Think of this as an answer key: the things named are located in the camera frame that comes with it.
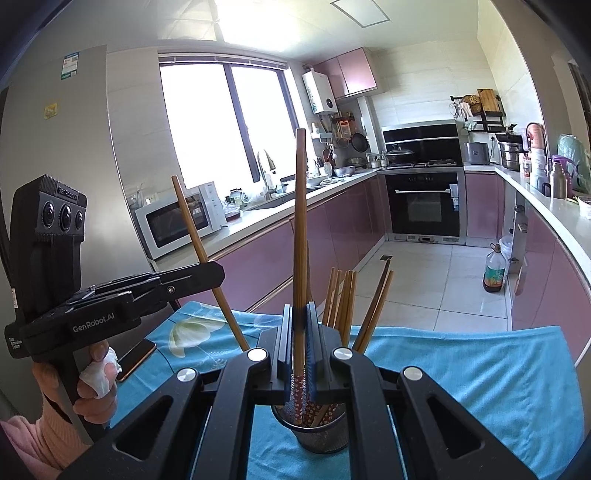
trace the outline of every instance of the cooking oil bottle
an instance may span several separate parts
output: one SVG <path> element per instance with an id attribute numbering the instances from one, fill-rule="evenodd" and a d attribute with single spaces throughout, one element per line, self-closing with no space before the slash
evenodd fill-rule
<path id="1" fill-rule="evenodd" d="M 494 293 L 503 288 L 507 260 L 501 253 L 499 244 L 491 244 L 492 252 L 486 256 L 484 278 L 482 286 L 489 293 Z"/>

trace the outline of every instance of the sticker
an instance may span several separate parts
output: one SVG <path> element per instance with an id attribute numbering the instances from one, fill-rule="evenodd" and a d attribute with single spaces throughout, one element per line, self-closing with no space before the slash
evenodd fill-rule
<path id="1" fill-rule="evenodd" d="M 64 63 L 61 67 L 61 79 L 65 80 L 73 77 L 78 71 L 78 55 L 79 51 L 70 53 L 64 57 Z"/>
<path id="2" fill-rule="evenodd" d="M 57 115 L 57 103 L 52 103 L 45 107 L 45 120 Z"/>

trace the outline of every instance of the wooden cutting board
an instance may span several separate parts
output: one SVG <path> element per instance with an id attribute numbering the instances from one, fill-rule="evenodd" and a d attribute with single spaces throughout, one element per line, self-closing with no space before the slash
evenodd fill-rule
<path id="1" fill-rule="evenodd" d="M 478 96 L 485 112 L 500 112 L 499 104 L 495 98 L 495 91 L 490 88 L 478 89 Z"/>

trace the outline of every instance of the blue tablecloth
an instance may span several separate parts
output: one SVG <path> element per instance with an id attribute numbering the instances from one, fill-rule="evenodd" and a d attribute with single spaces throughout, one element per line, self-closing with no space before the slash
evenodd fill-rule
<path id="1" fill-rule="evenodd" d="M 281 317 L 235 312 L 249 344 Z M 357 327 L 353 328 L 352 341 Z M 207 372 L 240 353 L 217 307 L 187 303 L 149 337 L 158 350 L 119 387 L 116 423 L 174 372 Z M 439 333 L 378 327 L 367 355 L 391 370 L 421 367 L 507 445 L 541 480 L 556 479 L 583 440 L 576 373 L 559 327 L 506 333 Z M 257 407 L 248 479 L 349 478 L 348 452 L 315 455 Z"/>

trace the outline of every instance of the smartphone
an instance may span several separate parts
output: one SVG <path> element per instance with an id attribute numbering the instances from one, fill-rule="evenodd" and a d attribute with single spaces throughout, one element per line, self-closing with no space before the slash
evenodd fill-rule
<path id="1" fill-rule="evenodd" d="M 134 346 L 119 360 L 121 372 L 117 375 L 117 381 L 125 381 L 146 360 L 153 351 L 156 350 L 156 344 L 147 338 Z"/>

